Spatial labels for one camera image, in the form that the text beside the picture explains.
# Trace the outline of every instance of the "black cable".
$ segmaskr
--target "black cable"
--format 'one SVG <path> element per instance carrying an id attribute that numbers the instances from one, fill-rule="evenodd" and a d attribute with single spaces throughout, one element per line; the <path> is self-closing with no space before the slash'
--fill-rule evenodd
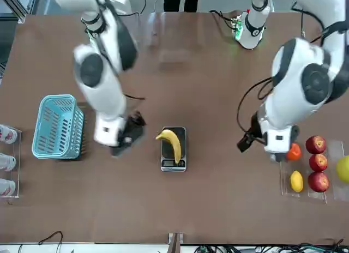
<path id="1" fill-rule="evenodd" d="M 343 239 L 339 240 L 338 242 L 334 243 L 331 246 L 318 246 L 318 245 L 313 245 L 309 243 L 301 243 L 298 245 L 293 245 L 293 246 L 282 246 L 279 250 L 278 253 L 281 253 L 282 251 L 290 251 L 291 253 L 304 253 L 304 251 L 308 248 L 311 247 L 313 248 L 318 248 L 323 251 L 323 253 L 330 253 L 330 252 L 337 252 L 337 253 L 344 253 L 343 249 L 347 249 L 348 247 L 346 246 L 340 246 L 340 243 L 343 242 Z"/>
<path id="2" fill-rule="evenodd" d="M 260 88 L 260 90 L 258 91 L 258 94 L 257 94 L 257 98 L 259 100 L 263 100 L 265 99 L 272 91 L 273 91 L 273 88 L 271 88 L 266 94 L 264 94 L 263 96 L 261 96 L 262 94 L 262 91 L 270 84 L 272 83 L 273 81 L 272 80 L 269 80 L 267 81 L 265 84 L 263 84 L 263 86 Z"/>
<path id="3" fill-rule="evenodd" d="M 302 12 L 300 15 L 300 36 L 303 37 L 303 18 L 304 18 L 304 13 Z"/>
<path id="4" fill-rule="evenodd" d="M 44 238 L 43 240 L 39 241 L 38 245 L 39 246 L 42 245 L 45 241 L 49 240 L 50 238 L 53 238 L 57 234 L 61 235 L 61 239 L 60 239 L 60 241 L 58 243 L 58 246 L 57 246 L 57 249 L 56 249 L 56 253 L 58 253 L 59 246 L 62 245 L 62 241 L 63 241 L 63 233 L 62 233 L 62 231 L 56 231 L 56 232 L 52 233 L 47 238 Z"/>
<path id="5" fill-rule="evenodd" d="M 138 15 L 138 17 L 139 17 L 140 13 L 138 11 L 136 11 L 136 12 L 133 12 L 131 14 L 126 14 L 126 15 L 118 14 L 119 17 L 129 17 L 129 16 L 133 16 L 133 15 Z"/>
<path id="6" fill-rule="evenodd" d="M 195 249 L 194 253 L 203 253 L 203 250 L 206 252 L 206 246 L 200 245 Z"/>
<path id="7" fill-rule="evenodd" d="M 131 96 L 131 95 L 128 95 L 128 94 L 124 94 L 125 97 L 129 98 L 129 99 L 137 99 L 137 100 L 145 100 L 146 98 L 144 97 L 134 97 L 134 96 Z"/>
<path id="8" fill-rule="evenodd" d="M 321 39 L 322 35 L 318 36 L 317 38 L 313 39 L 310 43 L 314 43 L 316 41 L 318 41 L 319 39 Z"/>
<path id="9" fill-rule="evenodd" d="M 144 0 L 144 7 L 143 7 L 143 9 L 141 10 L 141 14 L 142 14 L 143 11 L 146 9 L 146 6 L 147 6 L 147 0 Z"/>
<path id="10" fill-rule="evenodd" d="M 210 12 L 210 13 L 215 13 L 215 14 L 217 14 L 221 19 L 223 19 L 225 25 L 226 25 L 229 29 L 232 29 L 233 31 L 236 30 L 235 28 L 231 27 L 231 25 L 229 24 L 229 22 L 227 22 L 227 21 L 230 21 L 230 22 L 231 22 L 232 19 L 229 19 L 228 17 L 225 17 L 225 16 L 223 15 L 223 12 L 222 12 L 222 11 L 218 12 L 218 11 L 216 11 L 216 10 L 210 10 L 209 12 Z"/>
<path id="11" fill-rule="evenodd" d="M 264 249 L 267 248 L 266 246 L 262 249 L 262 252 L 261 253 L 267 253 L 270 249 L 273 248 L 273 246 L 270 246 L 269 249 L 267 249 L 266 251 L 264 251 Z"/>
<path id="12" fill-rule="evenodd" d="M 231 19 L 229 19 L 228 17 L 223 16 L 223 12 L 222 11 L 218 12 L 218 11 L 213 9 L 213 10 L 210 10 L 209 12 L 210 13 L 216 13 L 222 19 L 227 20 L 227 21 L 231 21 Z"/>
<path id="13" fill-rule="evenodd" d="M 215 248 L 214 253 L 217 253 L 217 250 L 220 251 L 220 253 L 224 253 L 223 250 L 219 248 L 219 246 L 213 246 Z"/>
<path id="14" fill-rule="evenodd" d="M 311 13 L 311 12 L 309 12 L 309 11 L 305 11 L 305 10 L 303 10 L 303 9 L 296 9 L 296 8 L 294 7 L 294 6 L 296 6 L 296 4 L 297 4 L 297 2 L 294 2 L 294 4 L 292 5 L 291 10 L 296 11 L 296 12 L 299 12 L 299 13 L 304 13 L 304 14 L 307 14 L 307 15 L 309 15 L 309 16 L 312 16 L 313 18 L 315 18 L 315 19 L 319 22 L 319 24 L 321 25 L 322 30 L 325 29 L 324 24 L 322 23 L 322 21 L 321 21 L 316 15 L 314 15 L 313 13 Z"/>
<path id="15" fill-rule="evenodd" d="M 224 245 L 223 248 L 227 251 L 227 253 L 241 253 L 241 251 L 235 248 L 233 245 Z"/>
<path id="16" fill-rule="evenodd" d="M 239 103 L 239 105 L 238 105 L 238 110 L 237 110 L 237 112 L 236 112 L 236 121 L 237 121 L 239 127 L 241 128 L 241 130 L 242 130 L 243 132 L 245 132 L 245 133 L 248 133 L 248 131 L 247 131 L 246 129 L 244 129 L 244 127 L 241 125 L 241 123 L 240 123 L 240 118 L 239 118 L 241 104 L 242 104 L 242 102 L 244 101 L 244 99 L 246 98 L 246 96 L 251 92 L 251 90 L 253 90 L 255 87 L 257 87 L 257 86 L 259 86 L 259 85 L 261 85 L 261 84 L 263 84 L 263 83 L 266 83 L 266 82 L 267 82 L 267 83 L 269 84 L 269 83 L 270 83 L 269 81 L 272 81 L 272 77 L 269 77 L 269 78 L 267 78 L 267 79 L 261 80 L 260 82 L 254 84 L 253 86 L 251 86 L 251 87 L 245 92 L 245 94 L 243 95 L 243 97 L 242 97 L 241 100 L 240 100 L 240 103 Z M 257 142 L 259 142 L 260 144 L 265 144 L 264 141 L 260 140 L 259 138 L 256 138 L 256 137 L 255 137 L 254 140 L 257 141 Z"/>
<path id="17" fill-rule="evenodd" d="M 120 16 L 117 14 L 116 12 L 116 9 L 112 6 L 111 2 L 109 0 L 104 0 L 104 4 L 101 4 L 99 2 L 99 0 L 96 0 L 96 2 L 98 3 L 98 5 L 100 6 L 99 8 L 99 11 L 100 11 L 100 15 L 103 19 L 103 21 L 105 22 L 105 19 L 103 17 L 103 13 L 101 12 L 101 7 L 107 7 L 115 16 Z M 100 50 L 100 54 L 105 57 L 105 59 L 108 61 L 110 67 L 112 68 L 112 71 L 114 72 L 115 76 L 118 76 L 118 72 L 116 71 L 116 69 L 113 68 L 113 65 L 111 63 L 111 60 L 109 59 L 108 55 L 106 54 L 106 51 L 105 51 L 105 46 L 103 45 L 103 42 L 101 40 L 96 40 L 97 42 L 97 45 L 98 45 L 98 48 Z M 125 94 L 126 97 L 128 98 L 132 98 L 132 99 L 138 99 L 138 100 L 145 100 L 145 98 L 138 98 L 138 97 L 134 97 L 134 96 L 130 96 L 130 95 L 127 95 Z"/>

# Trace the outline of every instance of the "clear acrylic tray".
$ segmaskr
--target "clear acrylic tray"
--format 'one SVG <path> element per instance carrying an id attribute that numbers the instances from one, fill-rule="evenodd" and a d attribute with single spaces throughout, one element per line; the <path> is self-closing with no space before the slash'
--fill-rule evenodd
<path id="1" fill-rule="evenodd" d="M 327 203 L 328 196 L 333 195 L 332 172 L 329 169 L 329 166 L 324 171 L 324 173 L 327 175 L 330 181 L 330 186 L 328 190 L 323 193 L 313 191 L 308 186 L 308 176 L 311 173 L 313 173 L 313 170 L 309 166 L 309 158 L 311 157 L 312 154 L 310 154 L 306 150 L 304 144 L 300 144 L 300 143 L 298 144 L 300 146 L 300 149 L 302 150 L 302 157 L 297 161 L 283 161 L 280 163 L 281 194 L 286 196 L 293 196 L 306 201 L 319 201 L 319 202 Z M 331 162 L 329 158 L 329 148 L 325 150 L 323 155 L 326 156 L 328 163 L 330 164 Z M 301 192 L 295 192 L 291 188 L 290 177 L 295 170 L 301 173 L 303 177 L 303 190 Z"/>
<path id="2" fill-rule="evenodd" d="M 0 196 L 0 198 L 19 198 L 19 185 L 20 185 L 20 162 L 21 162 L 21 137 L 22 132 L 18 129 L 12 128 L 17 131 L 17 140 L 12 144 L 6 144 L 0 141 L 0 152 L 6 155 L 14 156 L 16 159 L 16 166 L 13 170 L 7 172 L 0 170 L 0 178 L 12 180 L 16 183 L 15 192 L 11 196 Z"/>

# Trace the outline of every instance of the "plastic bottle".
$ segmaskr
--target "plastic bottle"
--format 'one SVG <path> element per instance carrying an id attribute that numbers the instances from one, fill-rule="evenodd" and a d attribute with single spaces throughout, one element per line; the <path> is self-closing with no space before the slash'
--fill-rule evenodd
<path id="1" fill-rule="evenodd" d="M 0 197 L 9 197 L 15 192 L 16 183 L 0 178 Z"/>
<path id="2" fill-rule="evenodd" d="M 17 139 L 17 131 L 0 124 L 0 140 L 6 144 L 12 144 Z"/>
<path id="3" fill-rule="evenodd" d="M 0 153 L 0 170 L 11 171 L 16 166 L 16 158 L 14 156 Z"/>

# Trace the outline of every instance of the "small orange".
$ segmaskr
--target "small orange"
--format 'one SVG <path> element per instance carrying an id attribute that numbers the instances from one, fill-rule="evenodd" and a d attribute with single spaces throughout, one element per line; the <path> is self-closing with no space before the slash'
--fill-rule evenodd
<path id="1" fill-rule="evenodd" d="M 302 152 L 300 151 L 300 147 L 297 143 L 292 143 L 291 149 L 287 152 L 286 158 L 288 160 L 298 160 L 302 156 Z"/>

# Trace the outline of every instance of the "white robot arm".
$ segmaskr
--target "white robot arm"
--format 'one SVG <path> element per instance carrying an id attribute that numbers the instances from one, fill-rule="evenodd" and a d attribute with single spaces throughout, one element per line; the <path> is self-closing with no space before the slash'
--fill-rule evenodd
<path id="1" fill-rule="evenodd" d="M 250 130 L 238 144 L 242 152 L 253 140 L 262 138 L 267 152 L 287 153 L 298 135 L 294 125 L 340 97 L 349 85 L 345 0 L 296 1 L 325 27 L 321 46 L 295 38 L 280 48 L 272 66 L 273 91 L 253 116 Z M 270 11 L 268 0 L 253 0 L 252 4 L 257 4 L 260 11 L 252 6 L 250 13 L 242 16 L 244 26 L 238 40 L 247 49 L 253 49 L 261 40 Z"/>
<path id="2" fill-rule="evenodd" d="M 55 0 L 62 8 L 82 13 L 90 44 L 74 49 L 74 75 L 86 100 L 96 111 L 94 139 L 113 147 L 129 147 L 142 134 L 144 120 L 127 117 L 126 98 L 118 75 L 133 67 L 137 48 L 110 0 Z"/>

